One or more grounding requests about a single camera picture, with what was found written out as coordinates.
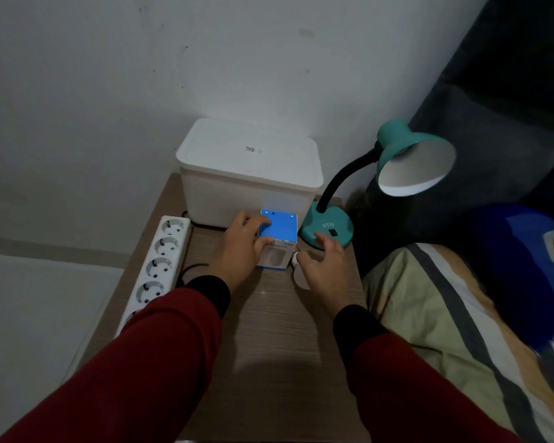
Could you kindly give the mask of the person's left hand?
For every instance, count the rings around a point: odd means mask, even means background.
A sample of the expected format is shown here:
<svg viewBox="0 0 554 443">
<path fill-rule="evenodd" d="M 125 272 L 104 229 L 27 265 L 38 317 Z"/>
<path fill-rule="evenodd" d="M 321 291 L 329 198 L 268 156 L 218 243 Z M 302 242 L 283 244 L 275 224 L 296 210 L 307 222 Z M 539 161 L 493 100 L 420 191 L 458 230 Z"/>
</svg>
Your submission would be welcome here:
<svg viewBox="0 0 554 443">
<path fill-rule="evenodd" d="M 254 255 L 254 242 L 262 224 L 271 220 L 260 213 L 250 213 L 244 227 L 225 230 L 207 268 L 207 274 L 221 279 L 234 293 L 249 277 L 258 264 Z"/>
</svg>

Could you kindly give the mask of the person's right hand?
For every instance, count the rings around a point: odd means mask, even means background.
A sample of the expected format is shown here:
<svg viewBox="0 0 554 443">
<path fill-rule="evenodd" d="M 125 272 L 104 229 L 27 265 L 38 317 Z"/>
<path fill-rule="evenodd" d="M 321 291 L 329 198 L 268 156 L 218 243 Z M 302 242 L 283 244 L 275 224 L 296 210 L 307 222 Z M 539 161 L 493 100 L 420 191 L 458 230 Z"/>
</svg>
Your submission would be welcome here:
<svg viewBox="0 0 554 443">
<path fill-rule="evenodd" d="M 324 257 L 315 263 L 315 285 L 309 285 L 310 291 L 334 319 L 342 309 L 354 303 L 350 295 L 346 255 L 340 243 L 329 235 L 316 231 L 314 236 L 324 249 Z M 298 260 L 312 259 L 307 252 L 300 252 Z"/>
</svg>

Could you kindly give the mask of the white light bulb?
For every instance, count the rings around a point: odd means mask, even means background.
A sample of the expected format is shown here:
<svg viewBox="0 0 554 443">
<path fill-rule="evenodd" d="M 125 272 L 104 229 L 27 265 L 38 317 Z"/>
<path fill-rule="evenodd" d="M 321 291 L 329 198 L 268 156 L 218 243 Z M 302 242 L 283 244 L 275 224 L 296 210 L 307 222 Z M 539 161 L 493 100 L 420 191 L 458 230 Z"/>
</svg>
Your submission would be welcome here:
<svg viewBox="0 0 554 443">
<path fill-rule="evenodd" d="M 310 286 L 308 285 L 307 279 L 305 277 L 305 274 L 303 272 L 303 269 L 299 265 L 298 261 L 298 254 L 300 251 L 296 249 L 291 257 L 291 266 L 293 269 L 293 280 L 297 287 L 299 287 L 302 290 L 310 290 Z"/>
</svg>

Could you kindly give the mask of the blue and white bulb box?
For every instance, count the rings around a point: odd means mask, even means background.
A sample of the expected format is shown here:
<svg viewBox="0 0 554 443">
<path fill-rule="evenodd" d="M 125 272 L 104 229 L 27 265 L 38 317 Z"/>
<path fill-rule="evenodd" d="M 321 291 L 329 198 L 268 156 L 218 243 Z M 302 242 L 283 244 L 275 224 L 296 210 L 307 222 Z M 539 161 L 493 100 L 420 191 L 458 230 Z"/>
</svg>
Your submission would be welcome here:
<svg viewBox="0 0 554 443">
<path fill-rule="evenodd" d="M 261 215 L 271 220 L 270 224 L 262 224 L 257 236 L 269 236 L 273 243 L 264 247 L 258 268 L 286 270 L 296 250 L 298 239 L 298 217 L 292 213 L 284 213 L 262 209 Z"/>
</svg>

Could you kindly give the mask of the person's right forearm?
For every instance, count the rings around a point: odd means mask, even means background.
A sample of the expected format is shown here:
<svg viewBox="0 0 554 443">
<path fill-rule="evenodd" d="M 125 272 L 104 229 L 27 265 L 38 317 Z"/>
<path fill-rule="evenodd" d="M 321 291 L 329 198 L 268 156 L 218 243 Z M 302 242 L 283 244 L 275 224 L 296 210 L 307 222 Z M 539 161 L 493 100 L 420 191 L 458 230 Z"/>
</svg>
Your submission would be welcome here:
<svg viewBox="0 0 554 443">
<path fill-rule="evenodd" d="M 365 307 L 340 308 L 333 332 L 371 443 L 522 443 Z"/>
</svg>

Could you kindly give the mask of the person's left forearm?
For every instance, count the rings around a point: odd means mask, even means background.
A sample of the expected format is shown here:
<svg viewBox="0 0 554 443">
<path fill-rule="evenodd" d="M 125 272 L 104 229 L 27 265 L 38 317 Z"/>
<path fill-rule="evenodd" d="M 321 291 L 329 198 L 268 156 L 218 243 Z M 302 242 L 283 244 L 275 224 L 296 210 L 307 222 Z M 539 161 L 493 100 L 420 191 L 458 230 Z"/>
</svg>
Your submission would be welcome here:
<svg viewBox="0 0 554 443">
<path fill-rule="evenodd" d="M 155 300 L 0 443 L 175 443 L 210 384 L 230 297 L 203 275 Z"/>
</svg>

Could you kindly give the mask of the white plastic storage box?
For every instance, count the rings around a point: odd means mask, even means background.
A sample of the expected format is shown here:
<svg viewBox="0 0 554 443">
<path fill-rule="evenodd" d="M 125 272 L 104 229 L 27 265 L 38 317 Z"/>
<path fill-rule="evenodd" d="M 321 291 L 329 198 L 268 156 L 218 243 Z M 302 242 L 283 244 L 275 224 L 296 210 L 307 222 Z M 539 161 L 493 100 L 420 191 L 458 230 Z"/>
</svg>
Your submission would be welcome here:
<svg viewBox="0 0 554 443">
<path fill-rule="evenodd" d="M 301 223 L 324 184 L 315 141 L 231 120 L 196 120 L 176 158 L 189 218 L 200 225 L 226 228 L 241 210 Z"/>
</svg>

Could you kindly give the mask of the white power strip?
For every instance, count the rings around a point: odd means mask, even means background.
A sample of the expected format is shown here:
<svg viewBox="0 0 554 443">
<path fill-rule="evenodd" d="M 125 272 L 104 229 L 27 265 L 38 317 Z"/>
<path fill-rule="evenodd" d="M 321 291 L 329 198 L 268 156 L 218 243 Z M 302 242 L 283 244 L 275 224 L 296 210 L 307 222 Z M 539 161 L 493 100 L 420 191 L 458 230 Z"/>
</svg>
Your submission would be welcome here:
<svg viewBox="0 0 554 443">
<path fill-rule="evenodd" d="M 144 307 L 174 289 L 187 252 L 191 229 L 189 218 L 161 217 L 114 338 Z"/>
</svg>

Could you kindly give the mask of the striped beige bed sheet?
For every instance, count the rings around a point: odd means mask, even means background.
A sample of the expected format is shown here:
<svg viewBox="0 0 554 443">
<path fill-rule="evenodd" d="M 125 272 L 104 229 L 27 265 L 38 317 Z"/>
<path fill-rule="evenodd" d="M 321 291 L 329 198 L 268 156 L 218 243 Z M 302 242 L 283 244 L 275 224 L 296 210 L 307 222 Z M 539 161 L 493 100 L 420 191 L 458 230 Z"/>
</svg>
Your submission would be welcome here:
<svg viewBox="0 0 554 443">
<path fill-rule="evenodd" d="M 554 443 L 554 339 L 524 344 L 457 253 L 414 243 L 362 279 L 368 310 L 495 423 Z"/>
</svg>

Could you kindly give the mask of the teal gooseneck desk lamp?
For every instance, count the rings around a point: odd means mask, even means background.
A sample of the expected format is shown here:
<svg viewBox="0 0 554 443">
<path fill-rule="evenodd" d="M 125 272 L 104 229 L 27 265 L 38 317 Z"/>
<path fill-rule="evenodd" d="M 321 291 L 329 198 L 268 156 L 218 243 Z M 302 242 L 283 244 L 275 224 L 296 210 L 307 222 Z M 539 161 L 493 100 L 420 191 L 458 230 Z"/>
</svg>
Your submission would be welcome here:
<svg viewBox="0 0 554 443">
<path fill-rule="evenodd" d="M 342 207 L 331 205 L 339 186 L 357 171 L 375 163 L 378 188 L 391 197 L 420 194 L 445 178 L 457 159 L 454 146 L 444 138 L 413 132 L 400 120 L 389 120 L 377 131 L 374 148 L 348 163 L 332 178 L 322 196 L 313 201 L 299 230 L 305 243 L 316 249 L 319 231 L 343 247 L 354 235 L 354 226 Z"/>
</svg>

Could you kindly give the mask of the blue printed pillow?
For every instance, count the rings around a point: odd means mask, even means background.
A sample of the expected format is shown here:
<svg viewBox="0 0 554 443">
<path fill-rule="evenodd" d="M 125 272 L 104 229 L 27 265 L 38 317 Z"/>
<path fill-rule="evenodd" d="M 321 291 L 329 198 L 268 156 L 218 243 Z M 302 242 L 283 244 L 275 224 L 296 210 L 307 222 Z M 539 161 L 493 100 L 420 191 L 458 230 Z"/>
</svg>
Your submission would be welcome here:
<svg viewBox="0 0 554 443">
<path fill-rule="evenodd" d="M 533 350 L 554 339 L 554 219 L 520 204 L 461 221 L 463 252 L 503 321 Z"/>
</svg>

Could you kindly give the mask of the dark grey cushion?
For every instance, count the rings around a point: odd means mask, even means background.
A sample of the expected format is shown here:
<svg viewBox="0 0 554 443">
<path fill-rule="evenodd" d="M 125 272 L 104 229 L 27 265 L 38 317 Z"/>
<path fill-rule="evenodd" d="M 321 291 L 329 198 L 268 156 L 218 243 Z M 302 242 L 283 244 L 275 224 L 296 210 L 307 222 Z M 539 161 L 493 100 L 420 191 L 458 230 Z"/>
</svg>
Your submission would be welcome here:
<svg viewBox="0 0 554 443">
<path fill-rule="evenodd" d="M 399 247 L 452 246 L 479 207 L 521 202 L 554 217 L 554 0 L 488 0 L 409 126 L 450 141 L 456 163 L 417 195 L 385 195 L 372 179 L 355 196 L 362 277 Z"/>
</svg>

